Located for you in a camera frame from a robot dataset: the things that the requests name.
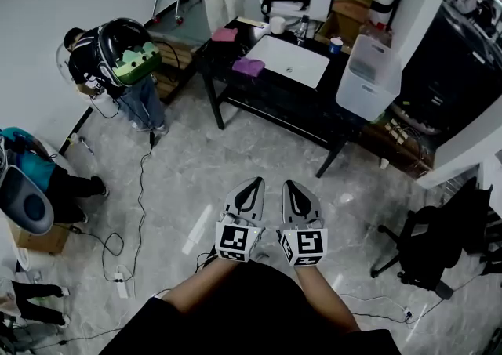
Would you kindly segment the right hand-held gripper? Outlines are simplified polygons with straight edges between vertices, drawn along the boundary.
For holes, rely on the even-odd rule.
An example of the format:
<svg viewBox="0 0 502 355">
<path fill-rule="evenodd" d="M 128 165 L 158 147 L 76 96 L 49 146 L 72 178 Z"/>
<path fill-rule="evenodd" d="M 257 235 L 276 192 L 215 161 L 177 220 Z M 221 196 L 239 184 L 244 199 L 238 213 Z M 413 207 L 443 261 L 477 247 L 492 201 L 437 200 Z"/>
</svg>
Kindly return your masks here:
<svg viewBox="0 0 502 355">
<path fill-rule="evenodd" d="M 308 222 L 291 223 L 292 214 Z M 304 185 L 286 180 L 282 186 L 282 222 L 278 242 L 290 266 L 316 266 L 327 254 L 328 230 L 319 199 Z"/>
</svg>

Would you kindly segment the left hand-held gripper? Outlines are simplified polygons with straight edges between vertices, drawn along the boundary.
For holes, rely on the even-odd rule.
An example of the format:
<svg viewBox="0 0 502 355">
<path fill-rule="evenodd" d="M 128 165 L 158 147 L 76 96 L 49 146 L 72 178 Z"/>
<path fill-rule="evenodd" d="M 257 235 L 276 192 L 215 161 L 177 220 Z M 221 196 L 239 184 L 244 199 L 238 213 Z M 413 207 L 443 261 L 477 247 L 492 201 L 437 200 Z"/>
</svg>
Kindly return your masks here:
<svg viewBox="0 0 502 355">
<path fill-rule="evenodd" d="M 215 250 L 221 259 L 247 263 L 262 238 L 264 227 L 238 217 L 252 211 L 252 219 L 261 219 L 265 182 L 262 177 L 246 179 L 232 189 L 224 202 L 224 213 L 216 223 Z"/>
</svg>

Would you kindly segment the purple cloth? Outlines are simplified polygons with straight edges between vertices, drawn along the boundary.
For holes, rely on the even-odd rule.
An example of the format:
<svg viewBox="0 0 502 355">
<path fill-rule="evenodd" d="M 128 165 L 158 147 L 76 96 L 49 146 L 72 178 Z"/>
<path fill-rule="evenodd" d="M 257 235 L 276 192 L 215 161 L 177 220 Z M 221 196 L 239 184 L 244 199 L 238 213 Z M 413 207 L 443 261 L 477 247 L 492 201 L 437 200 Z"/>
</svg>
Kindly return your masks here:
<svg viewBox="0 0 502 355">
<path fill-rule="evenodd" d="M 233 71 L 254 78 L 257 77 L 264 68 L 265 63 L 262 60 L 250 59 L 247 57 L 236 60 L 232 65 Z"/>
</svg>

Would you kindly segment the white plastic bin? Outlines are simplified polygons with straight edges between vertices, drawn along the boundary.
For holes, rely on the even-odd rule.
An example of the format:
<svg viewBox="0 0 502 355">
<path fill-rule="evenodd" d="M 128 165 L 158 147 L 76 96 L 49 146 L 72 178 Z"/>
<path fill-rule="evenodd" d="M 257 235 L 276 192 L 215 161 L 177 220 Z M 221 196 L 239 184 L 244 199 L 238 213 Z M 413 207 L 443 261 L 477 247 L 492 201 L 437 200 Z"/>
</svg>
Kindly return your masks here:
<svg viewBox="0 0 502 355">
<path fill-rule="evenodd" d="M 395 51 L 360 34 L 351 50 L 336 93 L 342 108 L 375 121 L 400 94 L 402 64 Z"/>
</svg>

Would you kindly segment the pink cloth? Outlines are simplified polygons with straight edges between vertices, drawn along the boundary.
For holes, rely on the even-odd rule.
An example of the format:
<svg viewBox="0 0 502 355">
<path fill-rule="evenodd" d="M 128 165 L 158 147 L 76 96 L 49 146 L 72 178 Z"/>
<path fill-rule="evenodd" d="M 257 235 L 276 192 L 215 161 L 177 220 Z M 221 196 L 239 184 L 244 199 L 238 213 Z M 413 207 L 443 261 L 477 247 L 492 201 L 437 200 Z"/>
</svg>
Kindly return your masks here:
<svg viewBox="0 0 502 355">
<path fill-rule="evenodd" d="M 238 34 L 237 28 L 218 28 L 211 36 L 214 42 L 233 42 Z"/>
</svg>

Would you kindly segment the person's left forearm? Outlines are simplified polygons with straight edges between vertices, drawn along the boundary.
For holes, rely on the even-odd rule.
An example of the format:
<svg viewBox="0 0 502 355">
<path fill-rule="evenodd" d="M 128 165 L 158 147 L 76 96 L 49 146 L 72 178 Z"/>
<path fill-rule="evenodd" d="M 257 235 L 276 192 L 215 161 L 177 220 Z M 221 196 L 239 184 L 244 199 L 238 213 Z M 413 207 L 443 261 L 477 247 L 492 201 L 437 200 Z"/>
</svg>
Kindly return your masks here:
<svg viewBox="0 0 502 355">
<path fill-rule="evenodd" d="M 162 300 L 181 313 L 190 313 L 240 265 L 240 262 L 234 260 L 216 258 L 200 272 L 169 290 Z"/>
</svg>

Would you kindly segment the person's right forearm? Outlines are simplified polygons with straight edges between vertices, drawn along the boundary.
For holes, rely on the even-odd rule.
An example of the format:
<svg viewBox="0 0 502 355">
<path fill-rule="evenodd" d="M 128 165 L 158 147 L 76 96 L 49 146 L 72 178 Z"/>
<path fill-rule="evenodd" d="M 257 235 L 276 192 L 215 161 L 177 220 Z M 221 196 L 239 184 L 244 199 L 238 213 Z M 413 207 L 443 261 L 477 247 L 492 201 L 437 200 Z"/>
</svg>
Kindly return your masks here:
<svg viewBox="0 0 502 355">
<path fill-rule="evenodd" d="M 316 266 L 297 267 L 295 272 L 307 301 L 321 317 L 341 334 L 360 331 L 352 312 Z"/>
</svg>

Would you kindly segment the black marble vanity table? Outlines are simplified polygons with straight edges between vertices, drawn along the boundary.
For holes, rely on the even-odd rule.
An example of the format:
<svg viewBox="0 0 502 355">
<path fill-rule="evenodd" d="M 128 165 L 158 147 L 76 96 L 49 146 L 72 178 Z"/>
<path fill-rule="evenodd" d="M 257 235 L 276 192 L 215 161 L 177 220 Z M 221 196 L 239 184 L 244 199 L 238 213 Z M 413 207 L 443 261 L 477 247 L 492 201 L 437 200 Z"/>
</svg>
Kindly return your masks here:
<svg viewBox="0 0 502 355">
<path fill-rule="evenodd" d="M 311 88 L 268 69 L 263 69 L 256 77 L 248 76 L 233 70 L 232 66 L 266 34 L 258 27 L 237 20 L 232 20 L 227 28 L 234 28 L 238 32 L 233 42 L 208 40 L 193 56 L 218 128 L 225 128 L 220 112 L 222 103 L 229 103 L 270 121 L 328 151 L 316 173 L 316 177 L 322 177 L 344 145 L 356 141 L 362 129 L 368 125 L 367 120 L 336 102 L 349 55 L 332 55 L 327 45 L 312 38 L 298 43 L 294 34 L 287 31 L 275 37 L 275 41 L 286 45 L 278 57 L 283 59 L 292 54 L 294 49 L 303 49 L 327 59 L 327 67 L 318 84 Z"/>
</svg>

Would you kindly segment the person's black clothing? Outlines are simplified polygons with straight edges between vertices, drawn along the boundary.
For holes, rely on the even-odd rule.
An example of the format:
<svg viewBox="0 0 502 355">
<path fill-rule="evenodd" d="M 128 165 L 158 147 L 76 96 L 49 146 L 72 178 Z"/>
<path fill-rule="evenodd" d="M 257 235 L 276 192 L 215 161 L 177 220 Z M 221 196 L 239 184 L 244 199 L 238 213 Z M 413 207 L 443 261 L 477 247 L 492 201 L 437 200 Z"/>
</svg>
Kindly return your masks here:
<svg viewBox="0 0 502 355">
<path fill-rule="evenodd" d="M 99 355 L 401 355 L 387 329 L 339 333 L 300 282 L 241 263 L 190 313 L 152 297 Z"/>
</svg>

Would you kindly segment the black office chair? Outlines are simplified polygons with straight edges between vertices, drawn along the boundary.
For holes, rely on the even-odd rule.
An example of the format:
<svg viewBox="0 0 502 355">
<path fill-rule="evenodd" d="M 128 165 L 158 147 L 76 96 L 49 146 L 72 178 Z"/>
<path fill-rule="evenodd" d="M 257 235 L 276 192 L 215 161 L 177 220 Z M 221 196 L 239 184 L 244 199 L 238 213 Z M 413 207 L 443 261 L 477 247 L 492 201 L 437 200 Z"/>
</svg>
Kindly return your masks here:
<svg viewBox="0 0 502 355">
<path fill-rule="evenodd" d="M 398 263 L 403 284 L 448 300 L 455 290 L 442 281 L 442 274 L 455 267 L 463 253 L 479 257 L 482 276 L 502 274 L 502 219 L 495 220 L 493 193 L 494 187 L 483 190 L 472 177 L 444 205 L 408 212 L 400 234 L 379 225 L 377 231 L 393 240 L 397 254 L 370 276 L 376 278 Z"/>
</svg>

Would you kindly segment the white sink basin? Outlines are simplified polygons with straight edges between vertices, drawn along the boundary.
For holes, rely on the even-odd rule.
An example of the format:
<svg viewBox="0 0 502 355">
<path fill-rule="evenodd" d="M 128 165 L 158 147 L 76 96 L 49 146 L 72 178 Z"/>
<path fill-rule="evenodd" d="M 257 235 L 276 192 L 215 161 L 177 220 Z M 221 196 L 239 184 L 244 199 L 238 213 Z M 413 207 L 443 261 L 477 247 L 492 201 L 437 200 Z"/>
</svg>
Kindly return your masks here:
<svg viewBox="0 0 502 355">
<path fill-rule="evenodd" d="M 329 65 L 328 57 L 271 35 L 263 36 L 245 58 L 260 60 L 265 69 L 312 89 L 317 88 Z"/>
</svg>

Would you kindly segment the wooden slatted step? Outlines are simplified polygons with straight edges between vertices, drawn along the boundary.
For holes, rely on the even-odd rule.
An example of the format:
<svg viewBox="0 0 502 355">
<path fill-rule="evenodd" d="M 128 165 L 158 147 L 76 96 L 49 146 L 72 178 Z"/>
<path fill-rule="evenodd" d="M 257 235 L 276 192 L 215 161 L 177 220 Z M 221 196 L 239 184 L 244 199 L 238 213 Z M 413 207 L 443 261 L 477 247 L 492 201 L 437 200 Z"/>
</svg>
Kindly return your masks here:
<svg viewBox="0 0 502 355">
<path fill-rule="evenodd" d="M 151 32 L 151 37 L 162 56 L 161 65 L 152 75 L 159 99 L 168 105 L 195 74 L 193 56 L 198 47 L 169 39 L 164 34 Z"/>
</svg>

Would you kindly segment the black machine cabinet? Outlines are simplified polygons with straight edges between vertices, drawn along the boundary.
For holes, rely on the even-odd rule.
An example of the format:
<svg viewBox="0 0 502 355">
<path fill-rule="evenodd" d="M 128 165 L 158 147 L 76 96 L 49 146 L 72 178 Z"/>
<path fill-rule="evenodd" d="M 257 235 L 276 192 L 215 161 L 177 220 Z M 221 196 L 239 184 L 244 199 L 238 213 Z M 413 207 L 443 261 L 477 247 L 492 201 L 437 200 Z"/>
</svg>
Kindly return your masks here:
<svg viewBox="0 0 502 355">
<path fill-rule="evenodd" d="M 502 96 L 502 60 L 474 25 L 440 6 L 402 71 L 395 112 L 415 129 L 452 136 Z"/>
</svg>

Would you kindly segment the grey helmet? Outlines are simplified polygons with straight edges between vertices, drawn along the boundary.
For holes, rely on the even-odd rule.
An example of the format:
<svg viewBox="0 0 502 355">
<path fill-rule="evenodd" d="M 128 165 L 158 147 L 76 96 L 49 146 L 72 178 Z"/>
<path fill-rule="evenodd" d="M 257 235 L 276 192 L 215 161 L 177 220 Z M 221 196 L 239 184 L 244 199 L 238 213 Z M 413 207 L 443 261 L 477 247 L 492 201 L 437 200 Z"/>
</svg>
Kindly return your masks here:
<svg viewBox="0 0 502 355">
<path fill-rule="evenodd" d="M 18 227 L 33 235 L 53 227 L 53 207 L 46 195 L 15 165 L 0 178 L 0 210 Z"/>
</svg>

